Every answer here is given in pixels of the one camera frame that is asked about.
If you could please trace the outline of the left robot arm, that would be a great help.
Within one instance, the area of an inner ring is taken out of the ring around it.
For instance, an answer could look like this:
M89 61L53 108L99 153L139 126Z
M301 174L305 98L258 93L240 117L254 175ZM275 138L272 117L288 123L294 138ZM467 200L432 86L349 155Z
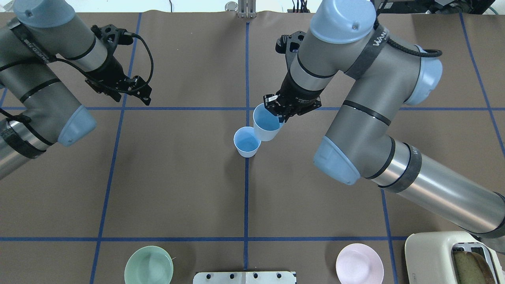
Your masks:
M96 128L96 120L49 65L75 68L95 92L151 102L150 80L128 77L114 56L118 45L141 36L109 24L88 27L64 0L15 0L15 17L1 28L1 88L25 107L1 110L1 178L41 156L55 143L71 146Z

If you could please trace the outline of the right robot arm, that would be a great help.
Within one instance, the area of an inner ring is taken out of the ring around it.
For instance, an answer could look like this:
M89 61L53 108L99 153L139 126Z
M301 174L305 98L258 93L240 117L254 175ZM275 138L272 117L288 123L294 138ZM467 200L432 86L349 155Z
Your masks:
M264 106L280 123L321 107L337 72L355 80L314 155L346 185L360 178L451 221L504 253L504 196L387 135L402 105L424 101L442 75L440 50L398 42L369 0L323 0L307 32L282 35L287 74Z

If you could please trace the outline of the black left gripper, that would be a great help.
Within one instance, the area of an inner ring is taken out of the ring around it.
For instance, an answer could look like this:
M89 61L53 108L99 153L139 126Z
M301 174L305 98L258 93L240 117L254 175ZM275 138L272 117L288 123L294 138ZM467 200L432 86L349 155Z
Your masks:
M120 102L120 93L136 97L149 106L152 88L140 76L129 78L124 74L121 64L113 55L108 55L106 61L97 70L86 73L85 82L97 93L104 93L115 102Z

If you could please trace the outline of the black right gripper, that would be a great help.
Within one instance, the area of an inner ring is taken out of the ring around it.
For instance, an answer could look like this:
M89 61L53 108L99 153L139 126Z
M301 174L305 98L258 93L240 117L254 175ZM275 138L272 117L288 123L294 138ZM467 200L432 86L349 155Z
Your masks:
M306 90L299 86L287 73L280 89L275 94L264 95L264 106L278 117L281 125L294 115L303 115L321 107L322 90Z

